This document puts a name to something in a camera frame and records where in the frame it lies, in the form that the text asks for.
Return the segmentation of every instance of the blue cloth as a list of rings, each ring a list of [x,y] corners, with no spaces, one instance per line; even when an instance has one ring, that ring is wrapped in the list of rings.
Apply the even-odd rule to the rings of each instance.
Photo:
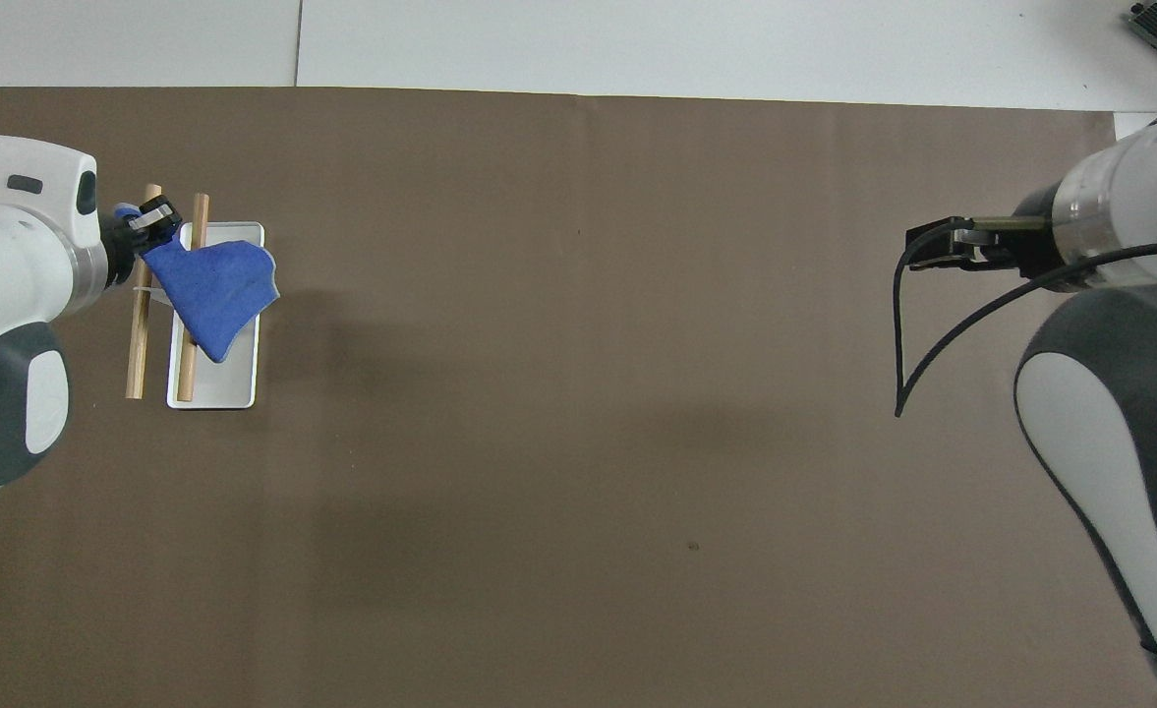
[[[227,241],[187,251],[172,238],[141,258],[172,301],[189,337],[215,363],[228,357],[237,332],[280,296],[277,261],[253,243]]]

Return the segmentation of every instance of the wooden dowel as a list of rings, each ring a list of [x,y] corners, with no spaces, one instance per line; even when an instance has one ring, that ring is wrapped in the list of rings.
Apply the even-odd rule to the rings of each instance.
[[[206,216],[209,211],[211,198],[206,197],[205,193],[196,193],[193,196],[193,228],[189,234],[189,250],[191,251],[206,245]],[[180,340],[180,368],[177,377],[177,400],[184,404],[191,403],[193,399],[194,364],[198,362],[196,355],[193,337],[189,334],[186,327]]]
[[[156,184],[146,185],[146,198],[149,201],[163,193],[163,187]],[[137,288],[133,294],[133,331],[128,337],[127,347],[127,384],[124,398],[141,400],[146,396],[146,351],[150,341],[150,292],[154,286],[154,274],[147,267],[146,260],[137,259],[133,265],[137,271]]]

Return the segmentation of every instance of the black cable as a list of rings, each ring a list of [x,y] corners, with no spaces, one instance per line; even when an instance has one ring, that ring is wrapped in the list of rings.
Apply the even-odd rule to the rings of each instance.
[[[911,246],[915,246],[920,239],[915,239]],[[904,377],[902,373],[902,354],[901,354],[901,271],[905,270],[905,265],[909,264],[912,253],[911,246],[906,248],[906,253],[901,256],[901,260],[898,261],[898,270],[892,275],[892,327],[893,335],[896,337],[897,346],[897,411],[896,416],[901,416],[901,411],[905,408],[905,403],[911,398],[911,391],[914,390],[914,384],[919,382],[919,378],[923,376],[923,373],[928,370],[933,360],[936,360],[938,354],[945,349],[945,346],[950,346],[952,340],[958,339],[965,331],[968,331],[975,323],[981,322],[981,319],[989,317],[996,310],[1009,305],[1010,302],[1015,302],[1030,294],[1034,290],[1040,290],[1045,286],[1052,286],[1055,282],[1062,282],[1064,279],[1075,276],[1077,273],[1084,271],[1093,270],[1098,266],[1104,266],[1107,264],[1115,264],[1118,260],[1130,260],[1140,259],[1143,256],[1157,256],[1157,243],[1148,243],[1148,245],[1132,245],[1129,248],[1119,248],[1117,251],[1108,253],[1101,253],[1099,256],[1090,256],[1089,259],[1076,260],[1075,264],[1062,265],[1053,271],[1047,271],[1029,282],[1023,283],[1019,287],[1014,288],[1014,290],[1007,292],[1004,295],[993,298],[983,308],[974,310],[964,322],[958,323],[951,331],[948,331],[941,340],[935,344],[923,359],[920,360],[919,366],[914,368],[909,377]]]

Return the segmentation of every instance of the blue towel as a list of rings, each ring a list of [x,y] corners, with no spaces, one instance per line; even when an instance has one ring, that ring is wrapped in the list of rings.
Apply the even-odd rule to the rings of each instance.
[[[227,241],[187,251],[174,238],[141,258],[172,301],[189,337],[218,364],[228,357],[237,332],[280,296],[277,261],[253,243]]]

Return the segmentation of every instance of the brown paper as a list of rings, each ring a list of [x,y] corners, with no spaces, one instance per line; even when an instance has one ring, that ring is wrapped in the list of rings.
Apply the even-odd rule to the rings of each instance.
[[[258,220],[258,404],[121,397],[130,296],[0,489],[0,705],[1154,705],[987,319],[892,418],[907,227],[1105,115],[346,89],[0,89],[0,134]],[[1014,273],[906,282],[912,357]]]

